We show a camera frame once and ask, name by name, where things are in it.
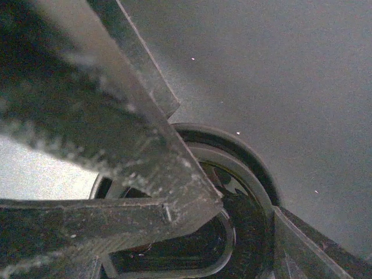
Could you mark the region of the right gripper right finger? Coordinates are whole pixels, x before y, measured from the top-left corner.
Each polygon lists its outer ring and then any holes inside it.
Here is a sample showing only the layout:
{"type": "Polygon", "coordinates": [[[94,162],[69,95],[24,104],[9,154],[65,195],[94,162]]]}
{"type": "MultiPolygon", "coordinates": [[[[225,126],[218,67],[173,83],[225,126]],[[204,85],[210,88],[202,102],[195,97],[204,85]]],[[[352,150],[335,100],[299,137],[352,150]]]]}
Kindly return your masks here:
{"type": "Polygon", "coordinates": [[[371,278],[371,264],[353,256],[293,213],[274,209],[275,278],[371,278]]]}

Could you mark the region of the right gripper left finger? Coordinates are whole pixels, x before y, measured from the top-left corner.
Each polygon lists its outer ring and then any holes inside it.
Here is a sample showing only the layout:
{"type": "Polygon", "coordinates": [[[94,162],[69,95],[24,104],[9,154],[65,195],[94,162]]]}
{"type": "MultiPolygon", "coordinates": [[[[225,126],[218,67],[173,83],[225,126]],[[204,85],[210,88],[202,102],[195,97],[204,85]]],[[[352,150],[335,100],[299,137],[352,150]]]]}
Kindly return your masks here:
{"type": "Polygon", "coordinates": [[[205,199],[2,200],[1,277],[87,277],[97,257],[190,234],[221,207],[205,199]]]}

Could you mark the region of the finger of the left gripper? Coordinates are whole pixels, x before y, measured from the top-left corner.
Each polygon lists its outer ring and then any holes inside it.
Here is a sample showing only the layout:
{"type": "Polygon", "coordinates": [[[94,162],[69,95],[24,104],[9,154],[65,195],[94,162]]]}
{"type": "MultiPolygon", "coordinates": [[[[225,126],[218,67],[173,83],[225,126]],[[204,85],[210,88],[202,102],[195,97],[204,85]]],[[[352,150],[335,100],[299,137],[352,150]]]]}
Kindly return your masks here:
{"type": "Polygon", "coordinates": [[[1,134],[138,187],[134,201],[37,202],[90,226],[195,230],[222,209],[87,1],[1,2],[1,134]]]}

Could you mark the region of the single black cup lid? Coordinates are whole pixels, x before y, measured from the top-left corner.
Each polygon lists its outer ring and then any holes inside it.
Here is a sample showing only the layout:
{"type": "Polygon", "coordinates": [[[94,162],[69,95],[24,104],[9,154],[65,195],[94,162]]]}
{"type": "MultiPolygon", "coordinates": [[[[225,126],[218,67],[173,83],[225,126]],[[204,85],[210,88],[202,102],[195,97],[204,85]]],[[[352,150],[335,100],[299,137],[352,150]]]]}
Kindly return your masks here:
{"type": "Polygon", "coordinates": [[[95,278],[273,278],[273,206],[280,197],[265,165],[224,131],[174,128],[222,193],[223,210],[192,234],[103,256],[95,278]]]}

